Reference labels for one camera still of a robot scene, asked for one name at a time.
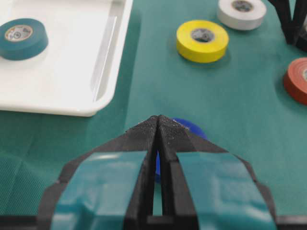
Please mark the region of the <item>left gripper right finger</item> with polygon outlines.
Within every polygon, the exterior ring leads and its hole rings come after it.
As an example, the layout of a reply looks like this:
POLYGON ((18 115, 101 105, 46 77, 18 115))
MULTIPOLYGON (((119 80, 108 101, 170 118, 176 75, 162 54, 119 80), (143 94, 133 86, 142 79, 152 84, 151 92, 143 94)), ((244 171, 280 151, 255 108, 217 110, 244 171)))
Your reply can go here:
POLYGON ((257 182, 251 166, 179 123, 159 116, 164 212, 177 229, 274 230, 269 190, 257 182))

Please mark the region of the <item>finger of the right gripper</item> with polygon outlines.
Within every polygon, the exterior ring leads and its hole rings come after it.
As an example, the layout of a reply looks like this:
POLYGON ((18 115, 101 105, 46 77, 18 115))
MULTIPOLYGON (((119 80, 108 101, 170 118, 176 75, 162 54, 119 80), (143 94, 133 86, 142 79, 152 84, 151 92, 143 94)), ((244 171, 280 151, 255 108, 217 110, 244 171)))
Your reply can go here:
POLYGON ((293 44, 293 27, 289 0, 269 0, 275 7, 281 28, 288 44, 293 44))
POLYGON ((298 49, 307 51, 307 1, 297 0, 292 19, 291 44, 298 49))

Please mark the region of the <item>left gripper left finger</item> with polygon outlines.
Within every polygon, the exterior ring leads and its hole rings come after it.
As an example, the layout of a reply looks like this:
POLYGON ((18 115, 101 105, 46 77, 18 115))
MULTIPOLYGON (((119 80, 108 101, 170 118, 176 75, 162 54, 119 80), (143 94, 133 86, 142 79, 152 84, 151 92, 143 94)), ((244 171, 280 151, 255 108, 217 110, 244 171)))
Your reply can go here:
POLYGON ((154 115, 66 163, 41 199, 40 230, 144 230, 153 213, 154 115))

